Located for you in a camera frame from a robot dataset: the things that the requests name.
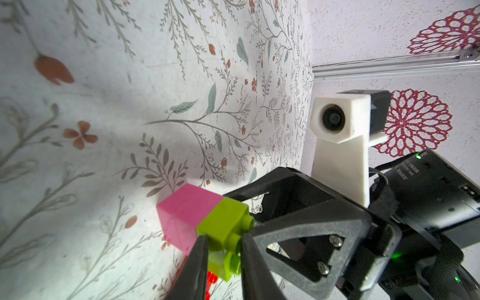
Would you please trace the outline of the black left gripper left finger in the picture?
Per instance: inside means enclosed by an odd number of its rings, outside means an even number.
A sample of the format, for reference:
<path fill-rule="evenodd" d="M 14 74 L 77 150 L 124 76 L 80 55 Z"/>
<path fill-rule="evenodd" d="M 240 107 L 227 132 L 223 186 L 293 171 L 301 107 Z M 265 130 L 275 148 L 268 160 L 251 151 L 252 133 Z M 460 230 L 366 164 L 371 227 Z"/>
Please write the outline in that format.
<path fill-rule="evenodd" d="M 208 277 L 208 237 L 197 238 L 165 300 L 205 300 Z"/>

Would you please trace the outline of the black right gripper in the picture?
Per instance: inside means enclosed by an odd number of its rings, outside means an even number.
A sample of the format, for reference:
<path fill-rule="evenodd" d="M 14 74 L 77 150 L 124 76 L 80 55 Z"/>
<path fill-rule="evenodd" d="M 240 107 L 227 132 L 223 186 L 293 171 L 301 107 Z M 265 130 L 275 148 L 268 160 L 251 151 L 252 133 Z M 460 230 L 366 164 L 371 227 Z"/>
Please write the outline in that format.
<path fill-rule="evenodd" d="M 370 210 L 402 237 L 374 283 L 392 300 L 477 300 L 480 285 L 462 265 L 480 241 L 480 188 L 432 149 L 377 167 L 385 182 Z M 362 209 L 306 208 L 251 230 L 268 270 L 307 294 L 330 294 L 371 216 Z"/>

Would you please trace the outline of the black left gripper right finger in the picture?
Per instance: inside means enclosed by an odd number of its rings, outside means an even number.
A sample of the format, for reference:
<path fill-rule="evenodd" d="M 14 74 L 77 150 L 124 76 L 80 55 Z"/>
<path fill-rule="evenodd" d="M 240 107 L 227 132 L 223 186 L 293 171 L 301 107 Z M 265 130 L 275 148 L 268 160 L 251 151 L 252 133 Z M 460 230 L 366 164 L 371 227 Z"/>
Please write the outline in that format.
<path fill-rule="evenodd" d="M 244 300 L 285 300 L 250 234 L 241 239 L 241 281 Z"/>

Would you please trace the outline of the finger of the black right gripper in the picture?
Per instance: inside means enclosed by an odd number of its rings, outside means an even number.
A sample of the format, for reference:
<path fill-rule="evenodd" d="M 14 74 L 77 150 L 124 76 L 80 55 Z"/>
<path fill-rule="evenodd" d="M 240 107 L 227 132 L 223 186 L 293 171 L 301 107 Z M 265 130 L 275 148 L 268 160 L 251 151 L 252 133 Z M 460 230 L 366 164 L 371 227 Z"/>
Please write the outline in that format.
<path fill-rule="evenodd" d="M 277 167 L 246 186 L 225 194 L 240 202 L 262 196 L 262 211 L 252 216 L 258 223 L 333 200 L 338 193 L 291 167 Z"/>

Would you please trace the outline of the red lego brick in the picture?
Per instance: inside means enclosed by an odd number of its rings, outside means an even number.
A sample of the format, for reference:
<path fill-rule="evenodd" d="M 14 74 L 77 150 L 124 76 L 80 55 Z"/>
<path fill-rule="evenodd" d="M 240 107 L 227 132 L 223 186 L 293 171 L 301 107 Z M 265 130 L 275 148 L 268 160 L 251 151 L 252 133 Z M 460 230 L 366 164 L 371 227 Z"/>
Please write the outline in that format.
<path fill-rule="evenodd" d="M 193 268 L 186 256 L 168 289 L 167 300 L 210 300 L 210 288 L 218 281 L 212 272 Z"/>

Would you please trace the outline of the green lego brick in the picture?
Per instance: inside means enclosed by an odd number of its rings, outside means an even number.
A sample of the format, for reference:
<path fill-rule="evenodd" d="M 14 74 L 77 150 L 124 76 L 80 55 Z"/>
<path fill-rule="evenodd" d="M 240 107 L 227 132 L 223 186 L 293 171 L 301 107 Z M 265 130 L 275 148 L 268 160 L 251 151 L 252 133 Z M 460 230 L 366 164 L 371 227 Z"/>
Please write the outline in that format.
<path fill-rule="evenodd" d="M 196 228 L 208 238 L 208 271 L 223 281 L 241 274 L 242 235 L 255 227 L 249 206 L 225 197 Z"/>

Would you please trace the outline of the pink lego brick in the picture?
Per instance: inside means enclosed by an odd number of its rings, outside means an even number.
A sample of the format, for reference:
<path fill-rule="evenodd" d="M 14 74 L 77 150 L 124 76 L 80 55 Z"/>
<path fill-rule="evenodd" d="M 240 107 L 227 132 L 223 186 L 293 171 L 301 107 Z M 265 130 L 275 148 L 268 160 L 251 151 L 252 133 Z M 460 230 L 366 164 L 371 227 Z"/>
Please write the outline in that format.
<path fill-rule="evenodd" d="M 166 241 L 188 256 L 198 237 L 196 228 L 223 198 L 220 194 L 185 184 L 157 204 Z"/>

